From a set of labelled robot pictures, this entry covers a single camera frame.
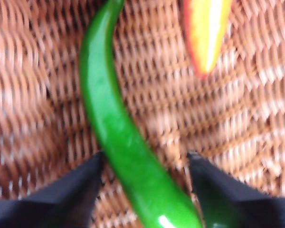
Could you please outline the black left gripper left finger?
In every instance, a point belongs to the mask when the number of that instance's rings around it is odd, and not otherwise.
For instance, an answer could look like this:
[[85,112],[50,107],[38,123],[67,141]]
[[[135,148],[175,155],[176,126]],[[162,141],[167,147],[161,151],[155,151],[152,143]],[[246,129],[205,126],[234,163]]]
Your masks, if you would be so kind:
[[0,200],[0,228],[87,228],[101,186],[98,152],[23,199]]

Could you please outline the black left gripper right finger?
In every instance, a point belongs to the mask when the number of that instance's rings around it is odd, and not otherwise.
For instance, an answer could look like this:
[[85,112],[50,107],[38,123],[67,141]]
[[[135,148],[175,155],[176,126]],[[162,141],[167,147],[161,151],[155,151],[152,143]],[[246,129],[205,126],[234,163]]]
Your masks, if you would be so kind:
[[188,152],[193,192],[208,228],[285,228],[285,198],[236,180],[197,152]]

